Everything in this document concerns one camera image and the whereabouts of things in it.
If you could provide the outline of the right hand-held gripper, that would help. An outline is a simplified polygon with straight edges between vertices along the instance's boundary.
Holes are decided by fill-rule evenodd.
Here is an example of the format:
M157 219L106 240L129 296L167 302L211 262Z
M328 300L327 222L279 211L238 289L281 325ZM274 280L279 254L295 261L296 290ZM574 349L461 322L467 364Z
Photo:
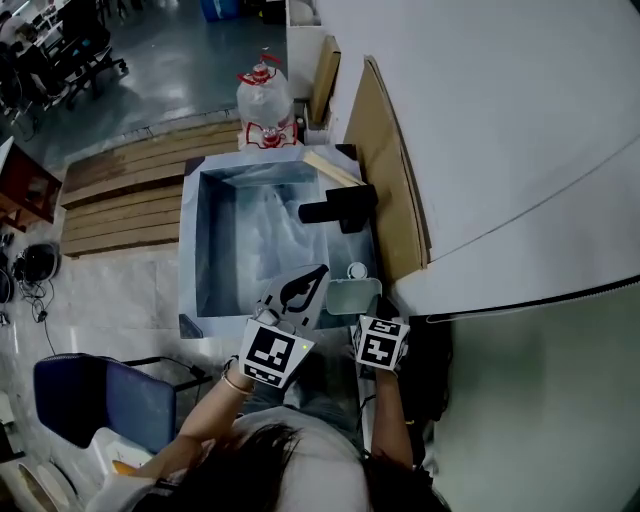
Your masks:
M409 332L407 324L361 315L352 334L355 361L395 371L405 355Z

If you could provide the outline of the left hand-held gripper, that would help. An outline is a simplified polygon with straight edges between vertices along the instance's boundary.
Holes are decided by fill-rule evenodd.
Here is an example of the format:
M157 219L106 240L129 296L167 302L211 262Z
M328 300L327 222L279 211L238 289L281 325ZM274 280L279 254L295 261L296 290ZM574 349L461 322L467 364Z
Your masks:
M303 327L316 326L329 281L326 264L297 267L271 281L258 301L270 309L258 309L245 326L239 354L244 376L274 388L285 387L315 346Z

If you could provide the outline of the pale green plastic tray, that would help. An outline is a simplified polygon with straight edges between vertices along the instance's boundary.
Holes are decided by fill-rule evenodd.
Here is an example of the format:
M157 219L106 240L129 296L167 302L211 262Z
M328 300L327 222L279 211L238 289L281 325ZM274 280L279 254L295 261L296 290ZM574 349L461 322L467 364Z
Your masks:
M382 291L382 284L376 278L331 280L326 292L326 310L334 316L364 314Z

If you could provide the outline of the person's left forearm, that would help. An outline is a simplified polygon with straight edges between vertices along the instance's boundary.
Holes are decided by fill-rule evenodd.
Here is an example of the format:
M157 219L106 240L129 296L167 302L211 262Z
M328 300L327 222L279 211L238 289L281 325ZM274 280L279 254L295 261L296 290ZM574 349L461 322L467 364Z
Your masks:
M253 388L254 381L244 376L239 363L231 359L221 380L189 413L176 438L132 476L166 478L193 465L207 442L218 441L230 431Z

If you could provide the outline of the clear plastic film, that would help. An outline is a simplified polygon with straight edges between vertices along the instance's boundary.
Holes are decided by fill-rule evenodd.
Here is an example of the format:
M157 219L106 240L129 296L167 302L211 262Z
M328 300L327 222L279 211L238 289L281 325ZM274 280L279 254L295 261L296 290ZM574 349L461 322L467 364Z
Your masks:
M201 181L204 232L198 282L203 316L250 314L272 279L298 267L329 263L325 229L304 224L299 207L320 199L309 173L252 177L247 172Z

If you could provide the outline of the person's grey trousers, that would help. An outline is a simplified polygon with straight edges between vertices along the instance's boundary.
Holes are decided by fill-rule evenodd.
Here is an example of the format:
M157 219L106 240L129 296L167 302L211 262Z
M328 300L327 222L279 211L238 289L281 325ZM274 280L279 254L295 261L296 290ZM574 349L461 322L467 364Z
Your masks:
M298 386L295 392L298 405L285 403L287 387L275 388L263 383L258 383L253 394L243 405L239 415L245 416L252 413L269 411L276 407L287 407L307 416L326 422L349 439L355 446L361 444L361 436L357 433L355 416L340 406L323 388Z

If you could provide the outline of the person's light grey shirt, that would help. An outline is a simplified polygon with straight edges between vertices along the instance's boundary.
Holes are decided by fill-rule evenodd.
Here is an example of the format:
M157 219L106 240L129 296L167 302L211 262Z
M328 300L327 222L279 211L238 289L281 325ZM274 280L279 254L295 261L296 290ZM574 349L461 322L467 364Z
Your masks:
M450 512L428 474L364 458L325 421L289 407L241 416L166 476L114 475L86 512Z

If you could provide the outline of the brown cardboard sheet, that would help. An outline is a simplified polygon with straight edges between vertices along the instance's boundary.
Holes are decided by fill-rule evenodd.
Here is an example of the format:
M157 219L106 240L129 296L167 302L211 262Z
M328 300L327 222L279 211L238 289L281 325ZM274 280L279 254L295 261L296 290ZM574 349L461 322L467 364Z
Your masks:
M355 147L361 174L375 188L375 230L388 284L424 270L430 240L413 168L375 59L363 59L344 142Z

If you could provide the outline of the blue fabric chair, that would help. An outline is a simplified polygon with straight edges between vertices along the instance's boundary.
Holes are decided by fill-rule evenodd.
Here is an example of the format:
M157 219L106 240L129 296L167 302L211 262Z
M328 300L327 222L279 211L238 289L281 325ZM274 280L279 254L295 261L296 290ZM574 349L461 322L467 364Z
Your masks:
M156 454L177 435L177 395L212 381L196 366L189 368L193 379L177 385L139 369L165 360L121 362L86 353L45 358L33 368L37 417L78 448L88 448L106 428Z

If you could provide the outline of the narrow wooden board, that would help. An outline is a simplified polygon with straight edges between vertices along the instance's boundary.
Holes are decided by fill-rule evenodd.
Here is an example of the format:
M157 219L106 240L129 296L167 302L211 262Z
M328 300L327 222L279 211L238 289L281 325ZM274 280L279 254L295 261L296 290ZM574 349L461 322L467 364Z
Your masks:
M341 50L333 35L323 41L309 102L309 119L314 124L323 124L329 99L333 90L341 61Z

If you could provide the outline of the white tote bag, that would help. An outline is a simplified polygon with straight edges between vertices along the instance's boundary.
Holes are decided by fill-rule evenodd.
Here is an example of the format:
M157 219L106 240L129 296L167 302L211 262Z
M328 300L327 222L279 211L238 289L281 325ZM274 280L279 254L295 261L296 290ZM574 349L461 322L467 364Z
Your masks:
M152 458L151 453L145 448L108 428L100 428L94 434L88 450L96 457L104 475L116 474L112 460L122 460L141 467Z

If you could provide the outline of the white open cabinet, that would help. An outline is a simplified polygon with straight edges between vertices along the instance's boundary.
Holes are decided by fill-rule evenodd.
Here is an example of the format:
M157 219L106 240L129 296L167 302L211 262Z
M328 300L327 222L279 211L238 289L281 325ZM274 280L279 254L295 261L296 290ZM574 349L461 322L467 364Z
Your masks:
M285 0L285 9L290 92L294 99L308 100L326 31L316 9L316 0Z

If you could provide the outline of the black robot vacuum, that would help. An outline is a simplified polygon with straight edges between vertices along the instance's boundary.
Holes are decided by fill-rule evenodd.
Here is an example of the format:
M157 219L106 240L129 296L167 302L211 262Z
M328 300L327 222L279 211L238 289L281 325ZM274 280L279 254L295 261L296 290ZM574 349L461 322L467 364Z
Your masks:
M32 244L23 251L23 280L40 283L52 279L60 266L60 251L57 243Z

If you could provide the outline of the blue water barrel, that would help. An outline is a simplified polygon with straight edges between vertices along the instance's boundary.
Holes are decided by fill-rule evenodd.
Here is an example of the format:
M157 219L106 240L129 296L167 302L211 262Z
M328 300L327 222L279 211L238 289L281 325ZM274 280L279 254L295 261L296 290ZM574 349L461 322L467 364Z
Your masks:
M208 23L235 19L239 16L239 0L199 0L204 19Z

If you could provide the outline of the black office chair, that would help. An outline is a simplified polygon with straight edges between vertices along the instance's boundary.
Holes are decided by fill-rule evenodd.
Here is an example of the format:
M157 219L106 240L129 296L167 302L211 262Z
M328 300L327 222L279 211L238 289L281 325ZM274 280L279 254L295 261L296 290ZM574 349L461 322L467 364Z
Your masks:
M52 57L53 70L64 79L70 89L65 99L68 110L74 108L76 97L89 88L96 99L98 75L118 69L123 75L129 71L123 58L114 58L111 33L99 14L96 0L69 0L59 10L62 39L59 51Z

